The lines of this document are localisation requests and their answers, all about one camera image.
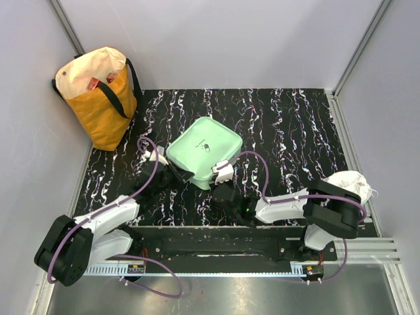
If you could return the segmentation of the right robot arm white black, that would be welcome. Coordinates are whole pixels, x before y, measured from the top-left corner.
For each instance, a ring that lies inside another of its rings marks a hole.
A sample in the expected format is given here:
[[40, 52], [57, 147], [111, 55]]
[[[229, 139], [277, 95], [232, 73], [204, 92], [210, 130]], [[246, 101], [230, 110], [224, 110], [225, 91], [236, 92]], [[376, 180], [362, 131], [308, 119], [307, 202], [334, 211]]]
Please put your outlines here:
[[308, 188], [275, 197], [246, 197], [228, 183], [212, 191], [212, 201], [231, 212], [242, 226], [256, 227], [289, 219], [307, 222], [298, 244], [301, 257], [315, 259], [336, 238], [356, 239], [358, 226], [367, 216], [358, 194], [322, 180]]

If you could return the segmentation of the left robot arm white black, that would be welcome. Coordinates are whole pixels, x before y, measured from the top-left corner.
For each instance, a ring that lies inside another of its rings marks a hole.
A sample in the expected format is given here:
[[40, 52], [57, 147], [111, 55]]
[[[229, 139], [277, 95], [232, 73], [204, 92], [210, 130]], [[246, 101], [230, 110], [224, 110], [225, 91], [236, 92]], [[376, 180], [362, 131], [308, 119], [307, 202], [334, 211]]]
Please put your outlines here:
[[71, 286], [88, 268], [111, 258], [146, 261], [143, 236], [129, 224], [175, 179], [161, 151], [161, 146], [154, 146], [144, 153], [146, 163], [134, 192], [86, 215], [55, 219], [34, 257], [50, 284]]

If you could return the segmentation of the mint green medicine case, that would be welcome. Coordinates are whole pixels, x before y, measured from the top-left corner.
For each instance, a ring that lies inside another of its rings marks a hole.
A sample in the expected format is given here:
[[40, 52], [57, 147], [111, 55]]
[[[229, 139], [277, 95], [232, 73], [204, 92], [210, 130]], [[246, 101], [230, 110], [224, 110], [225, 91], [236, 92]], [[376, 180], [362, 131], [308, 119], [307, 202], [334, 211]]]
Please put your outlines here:
[[188, 181], [202, 190], [210, 190], [213, 168], [241, 152], [240, 135], [210, 117], [200, 117], [166, 150], [178, 168], [194, 174]]

